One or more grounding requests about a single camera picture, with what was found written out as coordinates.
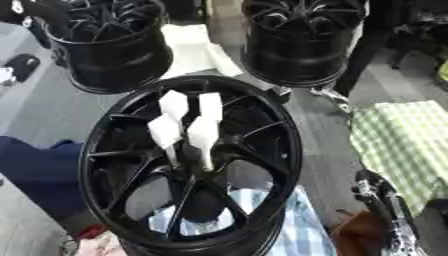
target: floor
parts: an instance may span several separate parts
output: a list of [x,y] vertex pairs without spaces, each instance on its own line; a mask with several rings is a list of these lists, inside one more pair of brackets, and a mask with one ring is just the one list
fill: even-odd
[[[239,0],[214,0],[211,37],[239,62],[239,49],[244,42],[241,17],[236,8]],[[97,96],[83,93],[70,85],[56,67],[49,53],[37,46],[21,29],[0,26],[0,40],[16,42],[0,49],[0,59],[27,52],[39,56],[42,65],[25,85],[0,99],[0,134],[18,137],[39,147],[60,139],[83,142],[98,118],[123,95]],[[448,93],[431,79],[434,63],[424,56],[409,56],[400,71],[385,65],[388,52],[378,56],[364,72],[353,92],[352,102],[364,108],[376,102],[436,100],[448,110]],[[239,79],[260,87],[265,83],[243,74]],[[353,174],[360,168],[348,140],[346,118],[325,99],[315,98],[305,89],[294,89],[286,105],[300,130],[305,162],[300,184],[305,186],[311,202],[323,223],[340,220],[336,209],[357,211],[350,186]],[[417,218],[422,245],[428,254],[446,255],[448,231],[437,213],[426,209]]]

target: green plaid fabric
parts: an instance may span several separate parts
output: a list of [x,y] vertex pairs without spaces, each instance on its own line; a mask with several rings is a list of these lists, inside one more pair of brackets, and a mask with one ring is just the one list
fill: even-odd
[[448,198],[448,113],[436,102],[375,104],[351,127],[363,164],[395,185],[414,216]]

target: wheel rim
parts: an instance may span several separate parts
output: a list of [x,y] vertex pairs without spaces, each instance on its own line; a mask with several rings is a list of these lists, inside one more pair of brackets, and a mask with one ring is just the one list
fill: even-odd
[[[169,89],[187,94],[191,106],[194,106],[195,97],[199,93],[221,93],[224,120],[220,128],[222,137],[212,153],[217,166],[214,172],[200,171],[194,156],[189,156],[191,150],[188,147],[179,146],[177,149],[184,153],[179,154],[179,170],[171,170],[163,152],[154,149],[145,127],[148,121],[160,115],[157,100]],[[244,111],[251,114],[247,116],[250,122],[241,121],[238,113]],[[190,112],[191,116],[184,120],[187,124],[197,116],[194,111]],[[260,118],[258,123],[254,121],[257,118]],[[272,139],[274,134],[280,134],[276,142]],[[242,210],[227,193],[229,183],[226,175],[229,166],[241,160],[262,167],[272,178],[267,196],[250,214]],[[292,193],[300,175],[301,163],[300,137],[294,122],[286,110],[266,93],[241,81],[224,77],[182,77],[160,81],[151,88],[133,93],[106,113],[84,146],[80,160],[80,180],[89,208],[118,236],[157,250],[197,250],[247,239],[248,233],[269,223],[283,209]],[[129,167],[133,167],[134,171],[126,178],[117,174]],[[142,228],[142,221],[147,216],[143,220],[134,220],[125,211],[126,200],[132,193],[157,177],[169,183],[172,194],[170,203],[177,206],[167,225],[167,234]],[[224,185],[220,183],[222,179],[225,180]],[[228,228],[205,235],[181,234],[181,219],[176,216],[183,217],[188,208],[182,206],[188,205],[191,200],[186,195],[196,195],[197,191],[208,191],[215,199],[221,200],[231,212],[234,223]]]

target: jeans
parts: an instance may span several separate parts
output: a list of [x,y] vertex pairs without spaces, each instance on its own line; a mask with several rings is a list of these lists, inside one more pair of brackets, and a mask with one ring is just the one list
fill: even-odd
[[364,31],[349,57],[345,73],[338,79],[335,91],[348,97],[362,72],[393,35],[393,27],[375,24],[369,17],[365,21]]

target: rim lip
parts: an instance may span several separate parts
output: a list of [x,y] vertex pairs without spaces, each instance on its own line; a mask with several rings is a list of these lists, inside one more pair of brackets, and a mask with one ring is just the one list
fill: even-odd
[[125,87],[119,87],[119,88],[118,87],[117,88],[103,87],[103,88],[101,88],[101,87],[95,87],[92,85],[82,84],[81,82],[76,80],[75,77],[73,76],[73,74],[71,72],[70,62],[68,62],[68,68],[67,68],[68,78],[73,86],[75,86],[76,88],[80,89],[81,91],[84,91],[87,93],[100,94],[100,95],[111,95],[111,94],[132,92],[132,91],[138,90],[145,86],[151,86],[151,84],[153,82],[157,81],[160,77],[162,77],[163,75],[165,75],[168,72],[168,70],[171,68],[171,66],[173,64],[174,57],[173,57],[173,50],[169,46],[166,46],[166,52],[168,55],[168,61],[166,62],[167,65],[165,67],[160,68],[157,72],[154,72],[154,74],[151,77],[147,77],[146,79],[144,79],[136,84],[126,85]]
[[270,75],[263,75],[262,72],[256,70],[252,67],[250,61],[248,61],[248,52],[245,49],[245,47],[241,48],[240,50],[240,56],[241,56],[241,63],[243,64],[244,69],[246,69],[251,75],[253,75],[255,78],[260,79],[262,81],[268,82],[270,84],[277,84],[283,87],[288,88],[312,88],[316,86],[322,86],[326,85],[328,83],[332,83],[339,79],[342,74],[344,74],[345,70],[347,69],[347,58],[344,57],[344,63],[342,64],[341,68],[337,71],[335,71],[333,74],[328,75],[322,79],[318,80],[308,80],[308,81],[291,81],[291,80],[282,80],[281,78],[275,78],[274,76]]
[[134,34],[130,34],[130,35],[126,35],[120,38],[116,38],[116,39],[111,39],[111,40],[104,40],[104,41],[99,41],[99,42],[75,42],[75,41],[68,41],[65,40],[63,38],[57,37],[56,35],[54,35],[49,28],[48,24],[45,24],[44,26],[44,32],[45,34],[53,41],[56,41],[60,44],[64,44],[64,45],[103,45],[103,44],[111,44],[111,43],[121,43],[127,40],[132,40],[134,38],[138,38],[142,35],[147,34],[149,31],[152,30],[160,30],[160,28],[162,27],[164,21],[165,21],[165,17],[166,17],[166,9],[165,9],[165,5],[160,2],[160,0],[152,0],[152,2],[156,3],[159,8],[160,8],[160,14],[159,16],[156,18],[156,21],[154,21],[154,23],[147,25],[145,28],[143,28],[141,31],[136,32]]
[[[292,153],[296,154],[290,154],[292,155],[292,158],[290,160],[290,167],[293,167],[294,170],[292,170],[291,175],[289,178],[292,179],[289,184],[286,184],[286,186],[283,188],[283,191],[280,192],[279,197],[282,198],[284,201],[283,204],[278,205],[278,209],[272,216],[270,216],[268,219],[261,219],[259,218],[257,222],[254,222],[252,220],[251,225],[246,225],[243,228],[237,229],[235,231],[232,231],[228,234],[222,235],[218,238],[212,238],[212,239],[206,239],[203,241],[197,241],[197,242],[171,242],[171,241],[163,241],[159,240],[157,242],[151,241],[150,239],[147,239],[146,237],[138,236],[134,232],[131,232],[127,228],[122,227],[121,225],[117,224],[113,219],[110,219],[105,216],[102,209],[99,207],[97,202],[94,200],[94,193],[92,191],[92,186],[90,184],[90,173],[91,170],[89,169],[89,161],[87,159],[88,149],[91,147],[96,147],[96,144],[92,144],[92,142],[97,143],[98,138],[100,138],[100,134],[104,131],[104,125],[108,122],[108,116],[111,113],[121,112],[125,110],[127,107],[135,104],[136,102],[142,100],[143,98],[147,97],[149,94],[154,93],[157,91],[159,87],[166,87],[166,88],[174,88],[176,87],[176,83],[181,84],[185,83],[187,81],[194,81],[194,80],[206,80],[210,83],[216,81],[221,83],[226,83],[229,85],[230,88],[236,88],[237,90],[246,91],[248,94],[252,94],[255,96],[258,100],[266,104],[266,106],[269,106],[271,110],[277,115],[278,117],[281,117],[284,119],[285,125],[288,125],[289,128],[286,129],[288,133],[288,137],[290,138],[290,148]],[[289,113],[286,111],[286,109],[283,108],[283,106],[280,105],[280,103],[276,102],[274,99],[271,98],[266,92],[262,91],[259,88],[256,88],[253,85],[247,84],[246,82],[243,82],[241,80],[232,79],[228,77],[221,77],[221,76],[184,76],[184,77],[177,77],[167,80],[161,80],[153,84],[153,86],[144,88],[142,90],[138,90],[123,99],[121,99],[118,103],[116,103],[109,111],[107,111],[104,116],[97,122],[95,127],[90,132],[90,135],[88,136],[88,139],[86,143],[83,146],[80,158],[79,158],[79,183],[80,183],[80,190],[81,194],[86,201],[87,206],[90,208],[91,212],[112,232],[117,234],[120,237],[123,237],[125,240],[130,241],[131,243],[140,244],[142,246],[148,246],[148,247],[154,247],[154,248],[162,248],[162,249],[185,249],[185,250],[194,250],[197,248],[210,248],[210,247],[216,247],[221,246],[223,244],[231,244],[235,243],[235,240],[238,241],[238,239],[235,239],[235,237],[240,237],[241,239],[247,238],[248,233],[253,232],[253,228],[249,229],[248,226],[259,226],[260,228],[266,225],[266,223],[269,223],[270,220],[272,220],[282,209],[284,204],[286,204],[286,201],[288,197],[292,194],[294,191],[294,188],[296,186],[296,183],[299,180],[301,169],[302,169],[302,161],[303,160],[303,148],[301,143],[300,134],[296,128],[296,125],[294,121],[292,120]]]
[[[284,32],[284,31],[279,32],[278,29],[262,26],[262,24],[260,24],[260,22],[254,21],[252,19],[252,14],[249,11],[250,7],[251,7],[251,1],[244,0],[243,4],[241,5],[241,12],[245,16],[245,18],[246,18],[246,20],[248,21],[249,24],[258,26],[258,27],[260,27],[262,29],[266,29],[266,30],[270,31],[271,33],[283,33],[285,36],[290,36],[290,37],[294,37],[294,36],[297,35],[297,34],[294,34],[294,33],[289,33],[289,32]],[[353,30],[353,29],[355,29],[365,19],[365,17],[366,17],[365,9],[362,8],[362,7],[354,7],[354,9],[355,8],[361,8],[361,9],[356,9],[359,12],[359,22],[357,22],[356,25],[348,26],[348,27],[346,27],[344,29],[341,29],[338,33],[342,32],[342,31],[345,31],[345,30]],[[321,33],[321,34],[318,35],[318,37],[333,36],[334,34],[335,33],[331,33],[331,32]]]

